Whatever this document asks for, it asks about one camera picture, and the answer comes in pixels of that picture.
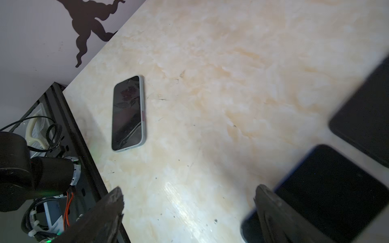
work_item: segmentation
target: black metal frame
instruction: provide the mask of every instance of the black metal frame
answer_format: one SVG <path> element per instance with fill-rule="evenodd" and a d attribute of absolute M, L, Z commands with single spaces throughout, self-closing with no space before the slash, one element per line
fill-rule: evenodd
<path fill-rule="evenodd" d="M 42 103 L 47 115 L 53 118 L 56 123 L 62 125 L 63 131 L 60 145 L 54 150 L 47 152 L 46 156 L 72 156 L 79 159 L 81 176 L 75 186 L 76 197 L 70 206 L 68 215 L 69 220 L 75 222 L 81 214 L 85 214 L 101 198 L 108 194 L 108 191 L 62 93 L 63 89 L 63 86 L 53 83 L 22 118 L 27 117 L 38 104 Z M 10 131 L 14 131 L 17 126 L 19 124 L 16 124 Z M 63 214 L 65 212 L 66 199 L 60 200 L 59 203 Z M 123 224 L 119 227 L 117 241 L 118 243 L 130 243 Z"/>

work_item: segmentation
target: white wall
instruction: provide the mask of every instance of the white wall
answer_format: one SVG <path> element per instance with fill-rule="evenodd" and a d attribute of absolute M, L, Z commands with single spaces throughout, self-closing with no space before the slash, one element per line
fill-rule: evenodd
<path fill-rule="evenodd" d="M 114 33 L 143 2 L 120 2 L 115 14 L 99 21 Z M 56 0 L 2 1 L 0 34 L 0 128 L 18 120 L 54 81 L 69 84 L 105 45 L 92 33 L 82 65 L 75 68 L 78 35 L 69 12 Z"/>

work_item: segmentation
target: table surface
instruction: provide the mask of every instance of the table surface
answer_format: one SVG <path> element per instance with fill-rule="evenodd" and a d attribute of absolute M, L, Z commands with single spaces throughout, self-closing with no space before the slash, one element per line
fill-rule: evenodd
<path fill-rule="evenodd" d="M 389 50 L 388 23 L 385 0 L 147 0 L 64 91 L 131 242 L 242 242 L 256 186 L 319 143 L 389 185 L 328 128 Z M 134 75 L 147 140 L 116 153 L 113 88 Z"/>

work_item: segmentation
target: marble table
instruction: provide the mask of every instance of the marble table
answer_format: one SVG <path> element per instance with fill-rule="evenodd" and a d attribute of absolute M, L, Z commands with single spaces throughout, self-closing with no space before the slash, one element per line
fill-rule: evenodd
<path fill-rule="evenodd" d="M 319 143 L 389 186 L 328 128 L 388 52 L 388 24 L 386 0 L 147 0 L 64 91 L 131 242 L 242 242 L 256 186 Z M 116 153 L 113 88 L 134 75 L 147 140 Z"/>

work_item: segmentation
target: black smartphone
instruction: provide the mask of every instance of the black smartphone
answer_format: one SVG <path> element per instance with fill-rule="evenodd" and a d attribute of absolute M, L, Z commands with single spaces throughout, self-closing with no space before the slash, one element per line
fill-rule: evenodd
<path fill-rule="evenodd" d="M 385 185 L 327 145 L 316 146 L 274 192 L 335 242 L 351 242 L 389 203 Z M 256 212 L 241 231 L 246 242 L 263 242 Z"/>
<path fill-rule="evenodd" d="M 144 84 L 142 77 L 137 75 L 114 88 L 112 150 L 120 152 L 139 147 L 145 141 Z"/>

